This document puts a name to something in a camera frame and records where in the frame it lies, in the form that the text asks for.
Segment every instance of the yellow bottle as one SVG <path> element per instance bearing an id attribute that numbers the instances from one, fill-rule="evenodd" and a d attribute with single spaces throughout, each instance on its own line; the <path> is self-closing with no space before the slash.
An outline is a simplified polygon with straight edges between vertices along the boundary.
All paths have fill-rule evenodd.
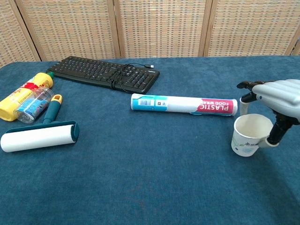
<path id="1" fill-rule="evenodd" d="M 53 86 L 53 73 L 38 73 L 28 80 L 20 88 L 15 90 L 0 102 L 0 118 L 6 121 L 14 121 L 16 116 L 14 110 L 17 109 L 37 88 Z"/>

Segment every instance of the teal handle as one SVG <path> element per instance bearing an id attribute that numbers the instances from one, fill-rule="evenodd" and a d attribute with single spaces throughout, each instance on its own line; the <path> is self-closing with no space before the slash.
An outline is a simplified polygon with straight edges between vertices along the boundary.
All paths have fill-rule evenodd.
<path id="1" fill-rule="evenodd" d="M 43 124 L 47 124 L 55 121 L 55 118 L 60 110 L 60 106 L 61 104 L 58 101 L 51 101 L 49 103 L 46 115 L 43 120 Z"/>

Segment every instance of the lint roller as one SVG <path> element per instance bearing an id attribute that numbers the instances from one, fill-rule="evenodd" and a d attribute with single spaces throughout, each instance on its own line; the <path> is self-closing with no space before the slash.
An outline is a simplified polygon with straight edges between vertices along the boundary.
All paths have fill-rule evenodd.
<path id="1" fill-rule="evenodd" d="M 234 116 L 238 102 L 236 99 L 132 94 L 131 109 Z"/>
<path id="2" fill-rule="evenodd" d="M 61 95 L 53 96 L 42 124 L 8 130 L 0 140 L 2 150 L 12 152 L 75 143 L 79 136 L 76 121 L 55 121 L 61 102 Z"/>

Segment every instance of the red label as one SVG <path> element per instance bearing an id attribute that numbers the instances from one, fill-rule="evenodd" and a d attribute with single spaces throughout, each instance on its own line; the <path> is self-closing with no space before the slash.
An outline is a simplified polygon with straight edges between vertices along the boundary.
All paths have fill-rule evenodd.
<path id="1" fill-rule="evenodd" d="M 232 114 L 233 101 L 226 99 L 209 99 L 202 98 L 203 103 L 200 104 L 196 112 L 199 113 L 222 113 Z"/>
<path id="2" fill-rule="evenodd" d="M 38 86 L 35 84 L 35 83 L 30 83 L 30 82 L 27 82 L 25 83 L 22 88 L 27 88 L 27 89 L 30 89 L 32 91 L 35 91 L 36 89 L 38 89 Z"/>

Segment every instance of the clear plastic bottle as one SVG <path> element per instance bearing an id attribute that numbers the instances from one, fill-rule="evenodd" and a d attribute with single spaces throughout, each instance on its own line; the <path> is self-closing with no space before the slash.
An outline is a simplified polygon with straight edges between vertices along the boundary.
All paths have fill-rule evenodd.
<path id="1" fill-rule="evenodd" d="M 54 93 L 47 87 L 36 89 L 17 109 L 15 117 L 23 123 L 33 123 L 39 114 L 49 105 Z"/>

